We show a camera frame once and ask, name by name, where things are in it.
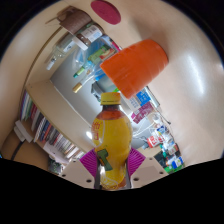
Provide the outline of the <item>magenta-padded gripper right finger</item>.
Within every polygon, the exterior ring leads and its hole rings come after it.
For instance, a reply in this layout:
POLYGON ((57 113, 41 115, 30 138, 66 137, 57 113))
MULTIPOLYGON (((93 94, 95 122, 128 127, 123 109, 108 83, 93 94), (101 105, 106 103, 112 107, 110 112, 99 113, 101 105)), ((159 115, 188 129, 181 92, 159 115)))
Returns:
POLYGON ((159 162, 153 157, 144 156, 132 149, 126 161, 127 188, 140 188, 168 175, 159 162))

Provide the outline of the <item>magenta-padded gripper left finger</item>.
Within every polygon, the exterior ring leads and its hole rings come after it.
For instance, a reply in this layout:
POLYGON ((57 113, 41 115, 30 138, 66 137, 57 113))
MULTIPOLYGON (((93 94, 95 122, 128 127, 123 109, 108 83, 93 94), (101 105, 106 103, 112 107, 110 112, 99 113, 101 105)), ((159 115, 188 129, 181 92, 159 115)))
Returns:
POLYGON ((100 164, 94 150, 70 162, 61 177, 84 188, 100 189, 100 164))

